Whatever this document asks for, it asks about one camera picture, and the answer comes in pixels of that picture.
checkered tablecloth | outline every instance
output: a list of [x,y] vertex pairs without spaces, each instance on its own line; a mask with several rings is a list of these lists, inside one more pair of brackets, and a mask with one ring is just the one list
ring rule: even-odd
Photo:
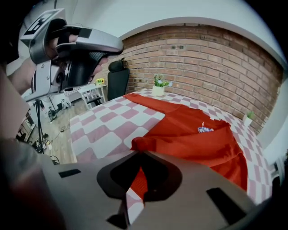
[[[145,97],[153,97],[152,90],[136,92]],[[272,193],[272,181],[268,163],[262,155],[262,148],[255,133],[231,114],[174,93],[153,97],[167,102],[179,103],[190,108],[201,109],[211,119],[222,119],[231,124],[231,130],[244,152],[248,167],[248,196],[259,204]],[[156,125],[164,114],[133,103],[123,97],[116,98],[70,120],[72,149],[78,162],[117,154],[131,148],[135,137],[144,136]],[[140,197],[132,190],[127,192],[130,221],[143,209]]]

flower pot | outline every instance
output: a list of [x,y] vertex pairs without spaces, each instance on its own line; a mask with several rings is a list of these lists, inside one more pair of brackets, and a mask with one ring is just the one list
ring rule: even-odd
[[159,87],[159,86],[153,86],[152,89],[152,95],[153,96],[163,96],[164,95],[164,87]]
[[248,127],[251,124],[252,119],[248,118],[247,115],[245,114],[242,121],[244,123],[244,126]]

sweatshirt sleeve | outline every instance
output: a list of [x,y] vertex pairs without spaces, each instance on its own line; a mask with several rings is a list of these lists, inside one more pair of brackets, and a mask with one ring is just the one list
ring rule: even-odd
[[165,102],[165,101],[161,101],[161,100],[150,98],[150,97],[144,97],[136,93],[130,93],[130,94],[125,95],[124,97],[127,98],[129,101],[132,101],[136,104],[146,106],[150,109],[153,109],[155,111],[158,111],[164,114],[175,111],[181,106],[180,104],[174,104],[174,103]]

brick wall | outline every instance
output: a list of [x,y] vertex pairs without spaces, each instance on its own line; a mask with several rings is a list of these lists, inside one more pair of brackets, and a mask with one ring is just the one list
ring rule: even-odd
[[[152,88],[154,73],[172,81],[168,92],[214,105],[239,118],[248,111],[259,132],[278,96],[283,69],[265,50],[233,32],[211,26],[167,26],[125,39],[130,69],[127,93]],[[107,78],[108,64],[96,78]]]

red sweatshirt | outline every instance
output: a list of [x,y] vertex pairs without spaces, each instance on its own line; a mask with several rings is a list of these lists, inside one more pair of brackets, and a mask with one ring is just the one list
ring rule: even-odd
[[[134,93],[124,97],[165,114],[144,137],[132,140],[132,150],[150,150],[204,164],[247,190],[246,160],[229,123],[212,120],[202,110],[181,104]],[[147,191],[145,184],[145,176],[139,172],[131,187],[141,198]]]

